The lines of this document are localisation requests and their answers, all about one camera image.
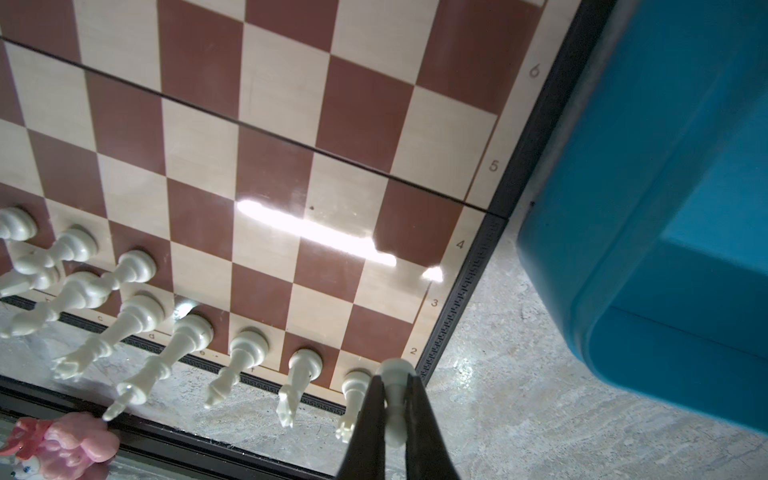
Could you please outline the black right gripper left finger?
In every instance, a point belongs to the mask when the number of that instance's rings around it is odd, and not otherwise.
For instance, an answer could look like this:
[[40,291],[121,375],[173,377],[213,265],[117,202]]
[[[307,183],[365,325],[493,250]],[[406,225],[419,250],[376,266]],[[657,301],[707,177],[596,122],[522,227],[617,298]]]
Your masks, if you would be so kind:
[[338,480],[385,478],[385,388],[379,375],[372,378],[348,445]]

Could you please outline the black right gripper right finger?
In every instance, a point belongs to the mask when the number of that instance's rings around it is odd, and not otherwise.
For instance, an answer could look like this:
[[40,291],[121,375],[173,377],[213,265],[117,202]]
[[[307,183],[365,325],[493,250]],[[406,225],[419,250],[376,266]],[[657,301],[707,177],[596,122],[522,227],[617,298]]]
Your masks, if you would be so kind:
[[409,376],[405,396],[408,480],[458,480],[420,376]]

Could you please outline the white chess pawn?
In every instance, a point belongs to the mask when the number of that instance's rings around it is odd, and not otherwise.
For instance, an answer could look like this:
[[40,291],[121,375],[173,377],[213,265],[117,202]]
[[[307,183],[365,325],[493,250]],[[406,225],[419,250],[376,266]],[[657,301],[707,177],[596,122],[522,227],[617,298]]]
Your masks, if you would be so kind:
[[415,374],[413,365],[401,358],[385,360],[377,374],[381,377],[386,396],[386,425],[384,440],[392,448],[407,441],[405,394],[408,379]]

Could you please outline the white chess piece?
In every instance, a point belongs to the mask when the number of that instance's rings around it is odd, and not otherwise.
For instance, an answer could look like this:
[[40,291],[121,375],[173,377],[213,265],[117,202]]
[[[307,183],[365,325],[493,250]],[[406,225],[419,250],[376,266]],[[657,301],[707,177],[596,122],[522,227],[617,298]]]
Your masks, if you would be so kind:
[[283,428],[292,428],[300,400],[310,383],[322,373],[323,360],[311,349],[297,350],[290,358],[286,383],[278,392],[276,413]]

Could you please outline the white chess rook corner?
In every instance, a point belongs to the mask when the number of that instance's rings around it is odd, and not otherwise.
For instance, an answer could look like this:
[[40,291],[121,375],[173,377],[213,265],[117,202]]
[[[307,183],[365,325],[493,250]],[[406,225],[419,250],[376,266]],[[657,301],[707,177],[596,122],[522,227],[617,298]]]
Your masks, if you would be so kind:
[[372,375],[368,371],[353,370],[345,376],[342,382],[346,410],[337,423],[335,435],[345,444],[348,444],[352,439],[371,379]]

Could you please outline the pink pig plush toy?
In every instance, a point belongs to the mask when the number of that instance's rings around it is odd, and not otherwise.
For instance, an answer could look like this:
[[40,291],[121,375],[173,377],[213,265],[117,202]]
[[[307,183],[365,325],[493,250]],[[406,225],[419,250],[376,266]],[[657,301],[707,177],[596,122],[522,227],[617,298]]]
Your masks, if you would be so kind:
[[52,420],[21,417],[1,446],[14,479],[105,479],[120,447],[108,424],[88,412]]

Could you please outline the brown cream chessboard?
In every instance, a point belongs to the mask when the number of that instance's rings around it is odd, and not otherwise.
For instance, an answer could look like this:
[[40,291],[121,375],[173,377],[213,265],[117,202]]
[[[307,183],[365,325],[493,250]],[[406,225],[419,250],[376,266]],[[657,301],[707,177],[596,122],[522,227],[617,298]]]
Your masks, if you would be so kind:
[[6,337],[53,322],[344,410],[433,374],[610,1],[5,1]]

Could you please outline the blue plastic tray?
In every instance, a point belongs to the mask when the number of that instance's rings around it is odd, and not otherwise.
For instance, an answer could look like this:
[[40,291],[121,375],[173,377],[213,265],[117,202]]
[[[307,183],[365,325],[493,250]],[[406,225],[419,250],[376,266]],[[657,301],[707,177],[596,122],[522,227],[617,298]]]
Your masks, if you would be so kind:
[[518,236],[600,380],[767,429],[767,5],[639,1]]

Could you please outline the black front mounting rail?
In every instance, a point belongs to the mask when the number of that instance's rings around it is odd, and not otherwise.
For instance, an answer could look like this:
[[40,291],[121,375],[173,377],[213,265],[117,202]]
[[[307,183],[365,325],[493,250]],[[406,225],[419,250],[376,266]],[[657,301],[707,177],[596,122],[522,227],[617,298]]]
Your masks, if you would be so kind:
[[[71,395],[31,383],[1,378],[1,428],[7,436],[20,417],[49,420],[72,412],[97,414],[102,407]],[[138,479],[329,479],[287,462],[250,453],[217,441],[183,433],[157,422],[130,415],[111,430],[120,441],[108,463],[109,477],[125,477],[132,470]]]

